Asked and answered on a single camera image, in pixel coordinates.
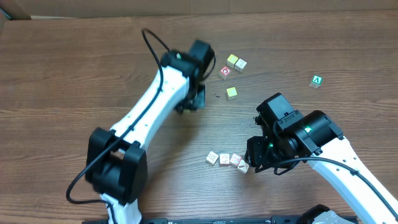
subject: cube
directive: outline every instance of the cube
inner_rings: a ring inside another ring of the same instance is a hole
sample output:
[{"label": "cube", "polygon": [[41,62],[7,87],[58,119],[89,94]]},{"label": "cube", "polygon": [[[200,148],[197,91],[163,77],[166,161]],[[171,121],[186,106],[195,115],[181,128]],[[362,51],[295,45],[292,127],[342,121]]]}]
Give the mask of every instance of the cube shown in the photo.
[{"label": "cube", "polygon": [[238,62],[236,62],[236,64],[235,64],[235,69],[242,72],[244,70],[244,68],[246,67],[246,64],[248,64],[248,63],[242,59],[239,59]]},{"label": "cube", "polygon": [[228,100],[236,99],[238,92],[236,92],[235,87],[226,89],[226,97]]},{"label": "cube", "polygon": [[220,154],[220,166],[229,166],[229,154]]},{"label": "cube", "polygon": [[215,154],[214,152],[210,151],[209,155],[206,158],[206,161],[208,163],[210,163],[211,165],[214,165],[214,164],[216,164],[217,159],[218,159],[218,155]]},{"label": "cube", "polygon": [[246,173],[249,170],[249,164],[247,164],[243,159],[238,165],[237,170],[241,171],[242,173]]},{"label": "cube", "polygon": [[310,82],[310,87],[313,87],[313,88],[318,88],[318,87],[320,87],[321,84],[322,84],[322,80],[323,80],[322,77],[319,77],[319,76],[317,76],[317,75],[314,75],[314,76],[312,77],[312,81]]},{"label": "cube", "polygon": [[229,67],[233,68],[233,67],[235,66],[235,63],[238,61],[238,59],[239,59],[239,58],[238,58],[237,56],[231,54],[231,55],[228,57],[228,59],[226,60],[226,64],[227,64]]},{"label": "cube", "polygon": [[226,77],[231,73],[231,69],[229,69],[227,66],[224,66],[221,70],[220,70],[220,77],[223,80],[226,80]]},{"label": "cube", "polygon": [[231,157],[231,159],[229,160],[229,164],[231,164],[232,166],[237,167],[237,166],[239,165],[239,163],[241,162],[241,160],[242,160],[242,157],[241,157],[241,156],[238,156],[238,155],[236,155],[236,154],[234,153],[234,154],[232,154],[232,157]]}]

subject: green light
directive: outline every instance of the green light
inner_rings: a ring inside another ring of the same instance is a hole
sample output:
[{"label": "green light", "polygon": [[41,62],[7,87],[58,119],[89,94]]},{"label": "green light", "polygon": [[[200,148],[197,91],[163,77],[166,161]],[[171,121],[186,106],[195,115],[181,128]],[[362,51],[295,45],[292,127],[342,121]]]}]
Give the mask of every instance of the green light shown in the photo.
[{"label": "green light", "polygon": [[307,133],[309,133],[310,131],[312,131],[312,128],[306,127],[306,128],[304,128],[304,130],[305,130]]}]

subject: wooden table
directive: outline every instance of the wooden table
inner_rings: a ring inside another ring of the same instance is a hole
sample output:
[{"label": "wooden table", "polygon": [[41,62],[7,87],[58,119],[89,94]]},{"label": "wooden table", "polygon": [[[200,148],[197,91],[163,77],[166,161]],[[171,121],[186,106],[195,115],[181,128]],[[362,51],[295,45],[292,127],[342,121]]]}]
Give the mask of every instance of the wooden table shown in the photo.
[{"label": "wooden table", "polygon": [[[147,27],[172,48],[198,38],[217,64],[206,108],[172,113],[149,148],[145,217],[269,217],[322,203],[353,214],[308,165],[276,176],[209,166],[210,150],[244,154],[260,135],[256,106],[281,92],[308,114],[322,110],[342,128],[369,170],[398,197],[398,11],[223,16],[121,17],[6,22],[0,41],[0,222],[80,223],[104,218],[103,205],[65,200],[85,166],[88,137],[119,121],[157,70],[142,37]],[[162,47],[152,43],[160,55]],[[242,74],[218,76],[229,54]],[[308,84],[324,78],[319,89]],[[227,101],[235,86],[238,98]],[[98,198],[84,180],[75,198]]]}]

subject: yellow cube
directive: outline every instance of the yellow cube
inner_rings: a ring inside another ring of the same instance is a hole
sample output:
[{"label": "yellow cube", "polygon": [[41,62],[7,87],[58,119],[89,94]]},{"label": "yellow cube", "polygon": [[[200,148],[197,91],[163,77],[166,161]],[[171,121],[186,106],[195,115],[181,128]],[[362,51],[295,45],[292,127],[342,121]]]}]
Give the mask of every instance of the yellow cube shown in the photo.
[{"label": "yellow cube", "polygon": [[229,67],[233,68],[233,67],[235,66],[235,63],[238,61],[238,59],[239,59],[239,58],[238,58],[237,56],[231,54],[231,55],[228,57],[228,59],[226,60],[226,64],[227,64]]},{"label": "yellow cube", "polygon": [[236,99],[238,93],[236,92],[235,87],[226,89],[226,97],[228,100]]}]

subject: table surface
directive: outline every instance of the table surface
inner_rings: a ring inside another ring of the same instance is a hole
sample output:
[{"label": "table surface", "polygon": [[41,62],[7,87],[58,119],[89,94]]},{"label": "table surface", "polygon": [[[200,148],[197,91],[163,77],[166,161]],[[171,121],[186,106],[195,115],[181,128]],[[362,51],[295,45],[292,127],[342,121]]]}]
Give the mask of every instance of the table surface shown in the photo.
[{"label": "table surface", "polygon": [[[352,210],[306,164],[276,176],[210,166],[209,151],[243,155],[261,135],[256,106],[281,92],[303,114],[328,114],[369,170],[398,197],[398,11],[9,21],[0,40],[0,220],[80,223],[104,205],[72,205],[70,181],[85,166],[88,138],[138,101],[157,70],[147,27],[169,46],[211,43],[216,69],[206,108],[172,113],[148,152],[145,217],[222,218],[301,214],[322,203]],[[164,49],[152,40],[158,54]],[[229,54],[243,73],[219,76]],[[324,78],[309,87],[313,75]],[[227,101],[226,89],[238,98]],[[98,198],[84,180],[73,196]]]}]

